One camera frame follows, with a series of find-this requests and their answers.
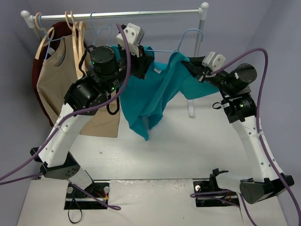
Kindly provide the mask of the wooden hanger far left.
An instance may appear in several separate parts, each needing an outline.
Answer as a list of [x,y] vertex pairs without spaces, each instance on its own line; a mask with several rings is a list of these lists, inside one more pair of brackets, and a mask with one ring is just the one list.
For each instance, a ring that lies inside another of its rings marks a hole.
[[38,30],[44,33],[44,37],[40,41],[40,45],[35,55],[36,60],[39,60],[41,52],[44,48],[46,48],[45,59],[47,59],[48,56],[52,56],[55,53],[55,50],[50,46],[51,41],[54,39],[55,29],[54,27],[50,27],[48,30],[46,30],[40,22],[41,16],[42,13],[40,12],[38,12],[35,15],[35,25],[38,28]]

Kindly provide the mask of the wooden hanger middle pair front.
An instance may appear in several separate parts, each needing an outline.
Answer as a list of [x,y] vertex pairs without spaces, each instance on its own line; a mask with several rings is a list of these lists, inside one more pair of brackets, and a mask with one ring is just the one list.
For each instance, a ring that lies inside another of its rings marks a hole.
[[[74,20],[73,12],[70,12],[71,19]],[[85,35],[85,28],[86,25],[83,21],[75,22],[76,23],[76,33],[77,33],[77,38],[78,38],[78,55],[79,55],[79,61],[83,57],[83,54],[85,52],[85,47],[84,47],[84,35]],[[82,76],[85,75],[86,72],[86,64],[85,61],[83,62],[82,66],[78,69],[82,72]]]

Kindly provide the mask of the beige tank top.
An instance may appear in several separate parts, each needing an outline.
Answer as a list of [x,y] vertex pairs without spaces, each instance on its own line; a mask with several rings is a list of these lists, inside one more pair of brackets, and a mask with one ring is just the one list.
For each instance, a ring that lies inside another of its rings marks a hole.
[[[55,53],[44,60],[37,82],[37,91],[43,107],[53,126],[61,113],[64,96],[69,87],[78,79],[72,46],[72,35],[65,36]],[[106,107],[85,124],[80,134],[93,137],[118,136],[120,113],[110,115]]]

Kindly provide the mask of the teal t shirt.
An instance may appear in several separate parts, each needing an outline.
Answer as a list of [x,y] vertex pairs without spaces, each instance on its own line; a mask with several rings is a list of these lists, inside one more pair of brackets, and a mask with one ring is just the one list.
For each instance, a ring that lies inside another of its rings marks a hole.
[[162,119],[167,103],[181,92],[192,100],[218,92],[209,83],[200,83],[192,77],[182,61],[189,58],[182,53],[173,53],[168,63],[152,62],[145,79],[131,76],[120,96],[123,115],[129,128],[149,139],[148,131]]

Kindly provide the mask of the wooden hanger pair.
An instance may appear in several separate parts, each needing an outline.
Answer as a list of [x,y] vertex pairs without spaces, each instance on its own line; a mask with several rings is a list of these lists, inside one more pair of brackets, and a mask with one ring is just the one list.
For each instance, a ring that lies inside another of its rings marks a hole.
[[67,26],[71,30],[72,34],[72,49],[73,49],[73,58],[74,58],[74,64],[75,64],[75,69],[76,69],[76,75],[77,79],[80,79],[82,76],[82,72],[78,69],[79,66],[79,55],[78,55],[78,38],[77,38],[77,33],[76,33],[76,23],[74,23],[74,20],[72,19],[72,26],[69,23],[69,17],[67,11],[65,11],[65,20],[67,23]]
[[[71,19],[74,20],[73,12],[70,12]],[[83,54],[85,52],[85,47],[84,47],[84,35],[85,35],[85,28],[86,25],[83,21],[75,22],[76,23],[76,33],[77,33],[77,38],[78,38],[78,55],[79,55],[79,61],[83,57]],[[82,76],[85,75],[86,72],[86,64],[85,61],[83,62],[82,66],[78,69],[82,72]]]

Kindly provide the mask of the dark red garment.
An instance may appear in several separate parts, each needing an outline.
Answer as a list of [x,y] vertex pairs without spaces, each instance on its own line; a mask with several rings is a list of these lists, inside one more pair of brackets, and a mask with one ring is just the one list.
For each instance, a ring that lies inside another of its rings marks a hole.
[[[71,30],[67,26],[66,22],[58,22],[58,23],[52,25],[52,27],[55,28],[55,37],[56,38],[72,35]],[[56,50],[58,49],[59,44],[60,44],[60,42],[57,42],[57,45],[54,47]],[[36,97],[39,101],[39,104],[40,104],[41,108],[42,108],[42,111],[45,114],[45,116],[48,119],[49,124],[50,124],[50,118],[47,115],[45,108],[43,107],[43,104],[41,102],[41,99],[40,99],[38,91],[37,91],[38,78],[40,76],[40,72],[41,72],[41,69],[42,69],[42,66],[43,66],[43,62],[45,60],[44,56],[42,56],[42,54],[44,54],[44,51],[41,53],[39,60],[34,59],[34,65],[33,65],[33,71],[32,71],[32,84],[33,84],[35,95],[36,95]]]

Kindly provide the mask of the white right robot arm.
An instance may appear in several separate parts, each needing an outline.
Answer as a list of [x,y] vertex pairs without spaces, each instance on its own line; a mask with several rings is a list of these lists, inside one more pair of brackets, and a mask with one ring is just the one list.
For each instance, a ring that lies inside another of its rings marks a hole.
[[241,64],[230,73],[222,70],[212,75],[224,60],[223,55],[211,52],[208,56],[191,57],[182,64],[193,78],[219,89],[221,108],[238,134],[251,165],[251,177],[214,169],[208,182],[209,191],[219,194],[223,190],[231,190],[242,195],[249,204],[254,204],[281,194],[286,185],[294,185],[294,180],[279,167],[262,131],[257,106],[249,89],[257,77],[256,69],[250,64]]

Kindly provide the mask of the wooden hanger middle pair back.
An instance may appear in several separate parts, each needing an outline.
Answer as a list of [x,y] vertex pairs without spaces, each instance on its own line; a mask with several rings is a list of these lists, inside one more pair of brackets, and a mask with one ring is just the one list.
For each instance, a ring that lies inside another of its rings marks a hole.
[[65,20],[67,23],[67,26],[71,30],[72,34],[72,49],[73,49],[73,58],[74,58],[74,64],[75,64],[75,69],[76,69],[76,75],[77,79],[80,79],[82,76],[82,72],[78,69],[79,66],[79,55],[78,55],[78,38],[77,38],[77,33],[76,33],[76,23],[74,23],[74,20],[72,19],[72,26],[69,23],[69,17],[67,11],[65,11]]

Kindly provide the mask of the metal clothes rack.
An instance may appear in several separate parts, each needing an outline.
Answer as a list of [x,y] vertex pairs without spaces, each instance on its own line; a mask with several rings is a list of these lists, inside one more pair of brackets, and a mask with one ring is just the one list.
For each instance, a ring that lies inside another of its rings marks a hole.
[[[92,18],[116,18],[116,17],[134,17],[134,16],[156,16],[156,15],[181,15],[181,14],[198,14],[199,16],[199,25],[198,29],[203,30],[205,20],[207,17],[207,11],[209,9],[209,4],[203,2],[198,9],[183,9],[183,10],[155,10],[155,11],[130,11],[130,12],[109,12],[109,13],[83,13],[83,14],[74,14],[75,19],[92,19]],[[21,17],[26,22],[27,26],[32,29],[35,35],[41,40],[41,37],[38,33],[38,26],[35,23],[36,16],[31,15],[29,11],[22,10]],[[40,16],[40,21],[55,21],[63,20],[65,18],[71,19],[71,14],[65,15],[50,15],[50,16]],[[204,37],[201,34],[197,35],[194,56],[197,56],[200,49],[201,38]],[[193,118],[195,116],[195,108],[192,100],[188,100],[188,113],[189,117]]]

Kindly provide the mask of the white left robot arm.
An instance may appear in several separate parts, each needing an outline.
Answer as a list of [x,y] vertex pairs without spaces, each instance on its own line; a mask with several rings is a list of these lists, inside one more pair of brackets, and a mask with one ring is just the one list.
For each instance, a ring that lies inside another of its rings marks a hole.
[[112,47],[90,46],[92,68],[68,89],[62,110],[47,140],[30,154],[40,162],[40,171],[46,178],[69,180],[77,185],[82,197],[94,192],[94,181],[70,153],[70,148],[81,129],[96,114],[119,97],[120,88],[133,75],[144,79],[154,55],[141,45],[132,53],[118,45],[118,53]]

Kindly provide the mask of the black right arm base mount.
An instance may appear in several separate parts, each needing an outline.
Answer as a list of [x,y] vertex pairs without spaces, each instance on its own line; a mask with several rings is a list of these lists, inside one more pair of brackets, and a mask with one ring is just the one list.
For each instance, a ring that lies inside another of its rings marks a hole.
[[195,200],[196,207],[240,207],[238,195],[230,190],[221,189],[216,177],[227,170],[214,169],[208,179],[193,181],[194,192],[190,198]]

